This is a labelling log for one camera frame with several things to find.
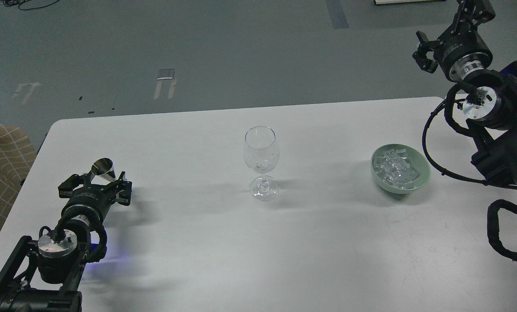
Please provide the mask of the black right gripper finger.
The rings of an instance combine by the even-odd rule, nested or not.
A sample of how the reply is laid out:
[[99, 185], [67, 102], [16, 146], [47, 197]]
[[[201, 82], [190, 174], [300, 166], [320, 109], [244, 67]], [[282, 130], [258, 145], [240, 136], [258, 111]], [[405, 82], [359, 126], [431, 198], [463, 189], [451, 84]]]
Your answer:
[[416, 31], [415, 34], [419, 40], [419, 45], [417, 46], [417, 51], [413, 52], [412, 57], [419, 69], [428, 73], [434, 73], [438, 67], [438, 63], [436, 60], [430, 59], [427, 54], [429, 52], [436, 52], [443, 43], [438, 39], [429, 41], [427, 35], [422, 31]]
[[458, 10], [447, 28], [447, 37], [469, 36], [480, 39], [478, 26], [496, 17], [492, 4], [488, 0], [458, 0], [458, 5]]

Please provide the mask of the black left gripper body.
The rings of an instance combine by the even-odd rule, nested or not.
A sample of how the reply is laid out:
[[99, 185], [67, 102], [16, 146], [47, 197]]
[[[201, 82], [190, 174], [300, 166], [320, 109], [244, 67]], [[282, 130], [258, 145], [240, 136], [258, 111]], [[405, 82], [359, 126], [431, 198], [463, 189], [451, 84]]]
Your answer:
[[76, 189], [62, 187], [62, 198], [68, 199], [62, 209], [62, 216], [74, 208], [84, 208], [94, 213], [102, 224], [116, 199], [116, 193], [105, 186], [80, 186]]

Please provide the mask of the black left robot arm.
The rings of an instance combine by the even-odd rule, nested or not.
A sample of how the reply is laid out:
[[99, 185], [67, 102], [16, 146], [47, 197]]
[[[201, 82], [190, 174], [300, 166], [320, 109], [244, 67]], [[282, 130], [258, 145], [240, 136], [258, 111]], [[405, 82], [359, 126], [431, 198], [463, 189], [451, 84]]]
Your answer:
[[104, 220], [113, 204], [128, 206], [132, 182], [125, 172], [73, 174], [59, 187], [67, 203], [54, 228], [41, 227], [36, 239], [23, 236], [0, 271], [0, 312], [80, 312], [78, 290], [87, 264], [102, 260], [108, 235]]

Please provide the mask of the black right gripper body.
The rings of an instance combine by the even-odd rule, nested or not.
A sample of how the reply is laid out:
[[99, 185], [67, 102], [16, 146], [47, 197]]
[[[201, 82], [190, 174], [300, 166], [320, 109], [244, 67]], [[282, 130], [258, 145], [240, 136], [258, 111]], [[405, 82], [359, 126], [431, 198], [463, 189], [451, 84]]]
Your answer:
[[468, 75], [466, 63], [478, 61], [480, 67], [487, 68], [493, 60], [492, 52], [471, 24], [463, 24], [454, 29], [449, 26], [438, 38], [440, 43], [434, 49], [434, 60], [440, 65], [446, 79], [459, 82]]

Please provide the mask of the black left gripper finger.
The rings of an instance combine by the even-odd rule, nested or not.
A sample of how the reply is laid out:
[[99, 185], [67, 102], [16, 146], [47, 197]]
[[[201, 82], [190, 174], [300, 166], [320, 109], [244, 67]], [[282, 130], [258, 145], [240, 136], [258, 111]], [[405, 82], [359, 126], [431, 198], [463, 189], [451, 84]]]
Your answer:
[[118, 179], [105, 186], [100, 186], [99, 191], [105, 195], [108, 203], [118, 203], [129, 206], [132, 198], [132, 182], [126, 178], [126, 172], [122, 171]]
[[58, 196], [60, 198], [72, 198], [77, 189], [90, 187], [93, 179], [94, 175], [90, 172], [82, 175], [72, 174], [58, 186]]

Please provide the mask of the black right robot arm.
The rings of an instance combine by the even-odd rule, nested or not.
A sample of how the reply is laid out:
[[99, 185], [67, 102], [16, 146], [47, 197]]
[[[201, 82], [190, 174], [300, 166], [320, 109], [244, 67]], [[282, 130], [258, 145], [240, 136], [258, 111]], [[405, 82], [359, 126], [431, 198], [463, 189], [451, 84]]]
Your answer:
[[[517, 60], [500, 71], [490, 69], [492, 52], [478, 33], [478, 26], [495, 18], [488, 0], [459, 0], [450, 26], [431, 41], [417, 31], [419, 45], [413, 59], [419, 69], [434, 73], [441, 68], [453, 83], [446, 97], [430, 114], [422, 133], [427, 161], [443, 176], [486, 186], [517, 190]], [[446, 123], [462, 136], [473, 139], [477, 152], [472, 165], [483, 179], [472, 179], [445, 169], [427, 151], [427, 130], [444, 113]], [[500, 239], [498, 213], [505, 209], [517, 215], [517, 205], [504, 199], [491, 203], [487, 211], [490, 246], [510, 260], [517, 252]]]

